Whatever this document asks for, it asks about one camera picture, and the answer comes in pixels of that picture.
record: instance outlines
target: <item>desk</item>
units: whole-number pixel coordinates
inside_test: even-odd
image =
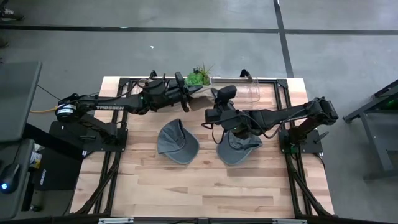
[[[119,78],[104,77],[100,95],[116,95]],[[289,78],[287,83],[293,106],[308,101],[303,79]],[[261,98],[256,103],[243,103],[250,97],[245,94],[234,98],[235,108],[276,110],[273,86],[259,85],[259,92]],[[95,116],[107,123],[112,112],[96,111]],[[160,129],[176,118],[180,118],[200,142],[198,155],[187,166],[158,155],[156,150]],[[189,113],[175,108],[144,116],[129,114],[129,138],[119,167],[112,216],[294,217],[285,158],[280,153],[278,138],[261,136],[263,147],[252,152],[242,164],[230,167],[218,158],[211,131],[200,126],[204,119],[204,109]],[[216,139],[220,139],[221,132],[221,129],[215,130]],[[95,152],[83,161],[71,212],[81,208],[97,187],[103,156],[104,153]],[[325,209],[333,213],[321,162],[314,155],[304,154],[303,164],[309,189]],[[301,190],[297,193],[304,211]]]

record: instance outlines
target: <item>wooden table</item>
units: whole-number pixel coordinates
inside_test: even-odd
[[[119,78],[104,77],[100,95],[115,96]],[[303,79],[288,78],[287,82],[293,106],[308,101]],[[261,98],[256,103],[245,103],[251,100],[251,95],[238,87],[238,95],[233,99],[235,107],[276,110],[273,86],[259,86]],[[95,116],[110,122],[112,112],[96,111]],[[180,118],[183,125],[200,141],[198,155],[187,166],[158,155],[156,149],[160,129],[176,118]],[[204,109],[184,113],[181,108],[172,108],[158,113],[149,112],[144,116],[129,115],[129,138],[119,167],[112,215],[294,217],[285,158],[280,153],[278,138],[266,139],[261,136],[263,147],[253,151],[242,164],[227,166],[216,154],[211,131],[200,126],[204,119]],[[217,139],[220,139],[221,132],[221,129],[215,130]],[[97,187],[103,156],[103,152],[95,152],[83,161],[71,212],[78,210]],[[325,209],[333,213],[321,162],[314,155],[304,154],[303,164],[309,189]],[[297,192],[304,212],[301,190]]]

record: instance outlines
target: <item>cap brim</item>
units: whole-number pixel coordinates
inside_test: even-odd
[[[199,141],[198,139],[187,131],[184,127],[182,131],[185,135],[185,145],[181,148],[181,150],[175,152],[165,152],[164,154],[179,164],[188,164],[193,158],[198,154],[199,151]]]
[[[240,164],[247,158],[253,149],[236,150],[229,145],[228,132],[224,134],[223,141],[217,146],[218,157],[227,165]]]

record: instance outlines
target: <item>gray floor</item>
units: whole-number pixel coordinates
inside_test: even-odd
[[[287,29],[398,29],[395,0],[280,0]],[[276,28],[272,0],[12,0],[25,24],[136,27]],[[188,73],[202,62],[213,73],[236,77],[242,68],[258,77],[286,77],[278,34],[51,32],[2,30],[11,45],[5,62],[40,60],[39,83],[59,97],[99,90],[105,75]],[[398,78],[398,36],[288,35],[295,77],[308,96],[325,96],[343,117]],[[33,109],[56,100],[38,89]],[[47,130],[51,114],[30,116]],[[341,217],[398,222],[397,180],[365,183],[379,170],[359,121],[321,127],[326,175]]]

